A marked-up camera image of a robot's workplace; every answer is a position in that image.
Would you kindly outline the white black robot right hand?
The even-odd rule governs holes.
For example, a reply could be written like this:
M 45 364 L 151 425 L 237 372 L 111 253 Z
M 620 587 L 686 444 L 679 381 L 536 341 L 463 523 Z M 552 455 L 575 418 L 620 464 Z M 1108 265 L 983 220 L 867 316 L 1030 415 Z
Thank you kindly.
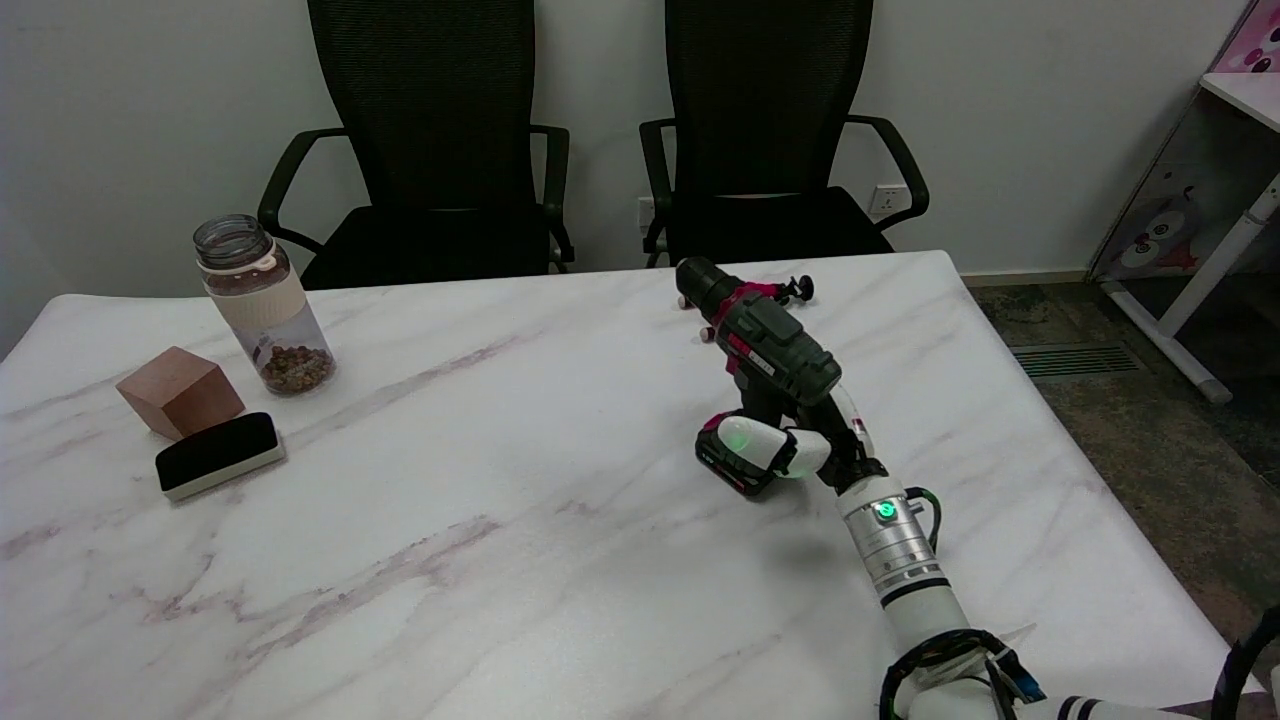
M 698 432 L 695 456 L 745 497 L 772 482 L 815 477 L 841 495 L 856 483 L 887 477 L 851 395 L 837 384 L 828 398 L 799 407 L 792 427 L 749 418 L 740 409 L 712 418 Z

